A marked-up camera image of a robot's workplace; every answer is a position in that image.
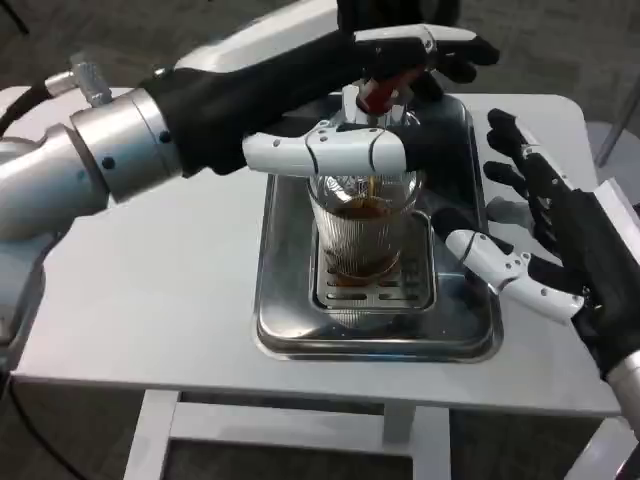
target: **stainless steel drip tray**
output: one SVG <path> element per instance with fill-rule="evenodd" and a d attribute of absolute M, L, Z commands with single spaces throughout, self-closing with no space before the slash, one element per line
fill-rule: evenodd
<path fill-rule="evenodd" d="M 424 192 L 418 207 L 426 209 Z M 317 254 L 304 179 L 270 177 L 256 288 L 257 337 L 280 358 L 480 361 L 502 339 L 494 299 L 416 222 L 398 266 L 339 287 Z"/>

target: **cable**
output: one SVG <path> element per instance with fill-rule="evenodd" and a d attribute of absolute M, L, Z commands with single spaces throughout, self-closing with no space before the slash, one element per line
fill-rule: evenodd
<path fill-rule="evenodd" d="M 18 418 L 21 420 L 24 428 L 31 434 L 31 436 L 37 441 L 37 443 L 49 454 L 51 455 L 64 469 L 71 474 L 76 480 L 88 480 L 88 477 L 85 477 L 80 471 L 74 467 L 66 458 L 64 458 L 58 451 L 40 434 L 38 429 L 33 424 L 33 421 L 27 415 L 22 406 L 22 403 L 18 399 L 16 395 L 16 391 L 14 389 L 14 380 L 13 377 L 9 378 L 9 398 L 13 402 L 13 405 L 18 413 Z"/>
<path fill-rule="evenodd" d="M 0 138 L 5 134 L 9 126 L 25 115 L 32 108 L 40 105 L 42 102 L 53 98 L 47 90 L 47 86 L 44 81 L 37 82 L 30 87 L 26 92 L 20 95 L 15 102 L 13 102 L 4 115 L 0 117 Z"/>

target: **brown liquid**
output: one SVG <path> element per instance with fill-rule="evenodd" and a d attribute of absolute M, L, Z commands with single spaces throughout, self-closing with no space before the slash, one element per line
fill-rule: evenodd
<path fill-rule="evenodd" d="M 353 220 L 368 220 L 386 217 L 391 210 L 381 200 L 372 197 L 354 198 L 333 212 L 339 217 Z"/>
<path fill-rule="evenodd" d="M 345 219 L 371 220 L 391 215 L 391 209 L 380 199 L 365 197 L 350 200 L 338 207 L 334 211 L 334 214 Z M 380 274 L 390 270 L 396 263 L 396 260 L 397 256 L 385 257 L 374 262 L 369 262 L 366 265 L 360 265 L 358 270 L 352 275 L 338 273 L 336 275 L 336 283 L 345 287 L 366 285 L 378 278 Z"/>

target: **robotic hand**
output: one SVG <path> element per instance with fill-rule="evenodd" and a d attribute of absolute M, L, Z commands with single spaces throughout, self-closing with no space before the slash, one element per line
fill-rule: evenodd
<path fill-rule="evenodd" d="M 47 253 L 75 218 L 106 209 L 109 197 L 122 202 L 206 167 L 221 175 L 246 165 L 304 176 L 415 170 L 429 152 L 446 148 L 437 125 L 420 138 L 409 126 L 368 124 L 410 86 L 427 79 L 433 87 L 430 71 L 469 81 L 474 64 L 497 62 L 497 50 L 473 32 L 417 17 L 417 24 L 405 24 L 412 17 L 396 25 L 393 15 L 375 22 L 354 16 L 351 7 L 365 4 L 370 8 L 360 0 L 290 5 L 116 99 L 95 64 L 72 58 L 71 71 L 10 106 L 0 136 L 39 102 L 73 88 L 92 108 L 72 115 L 71 128 L 52 126 L 39 142 L 0 139 L 0 359 L 37 309 L 25 299 L 42 293 Z M 353 82 L 359 86 L 345 102 L 343 126 L 287 126 L 286 112 Z M 437 88 L 427 94 L 437 97 Z"/>
<path fill-rule="evenodd" d="M 615 180 L 576 189 L 515 117 L 494 109 L 488 119 L 490 146 L 516 168 L 487 162 L 485 174 L 527 201 L 533 236 L 562 267 L 516 255 L 454 211 L 437 212 L 434 229 L 496 293 L 571 320 L 640 438 L 640 220 Z"/>

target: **black glove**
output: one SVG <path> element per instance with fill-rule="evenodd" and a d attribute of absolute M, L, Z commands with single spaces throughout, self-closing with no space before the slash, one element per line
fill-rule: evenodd
<path fill-rule="evenodd" d="M 487 162 L 491 180 L 528 201 L 534 236 L 584 285 L 584 307 L 573 324 L 603 376 L 640 350 L 640 266 L 592 192 L 574 189 L 514 116 L 489 112 L 489 145 L 515 164 Z"/>
<path fill-rule="evenodd" d="M 346 33 L 394 25 L 429 23 L 453 26 L 458 19 L 460 2 L 440 0 L 433 12 L 425 16 L 424 0 L 338 0 L 340 29 Z M 438 57 L 435 69 L 456 83 L 471 83 L 477 72 L 474 65 L 494 65 L 499 52 L 480 37 L 468 46 L 458 43 L 438 42 Z M 438 81 L 429 72 L 422 73 L 411 83 L 418 98 L 434 101 L 444 94 Z"/>

